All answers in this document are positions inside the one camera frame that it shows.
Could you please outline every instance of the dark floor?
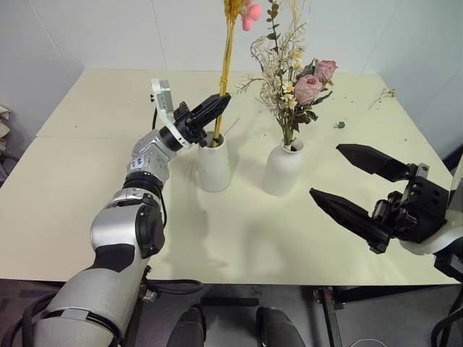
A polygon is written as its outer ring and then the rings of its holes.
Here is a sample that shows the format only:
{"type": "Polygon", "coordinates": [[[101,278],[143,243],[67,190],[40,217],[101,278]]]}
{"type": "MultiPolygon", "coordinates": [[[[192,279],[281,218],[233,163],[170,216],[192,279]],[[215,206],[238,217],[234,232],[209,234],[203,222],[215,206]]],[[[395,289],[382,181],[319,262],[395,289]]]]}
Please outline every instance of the dark floor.
{"type": "MultiPolygon", "coordinates": [[[[0,280],[0,336],[23,309],[51,287],[15,280],[0,280]]],[[[337,311],[343,346],[360,338],[374,338],[388,347],[430,346],[430,331],[445,317],[456,296],[456,286],[418,291],[372,301],[348,304],[337,311]]],[[[298,328],[307,347],[328,347],[323,310],[313,300],[310,287],[299,286],[206,286],[190,296],[163,295],[144,304],[137,347],[164,347],[180,314],[203,296],[253,297],[263,306],[283,310],[298,328]]],[[[208,323],[207,346],[256,346],[255,307],[205,307],[208,323]]],[[[460,324],[452,330],[449,347],[463,346],[460,324]]],[[[378,347],[364,341],[356,347],[378,347]]]]}

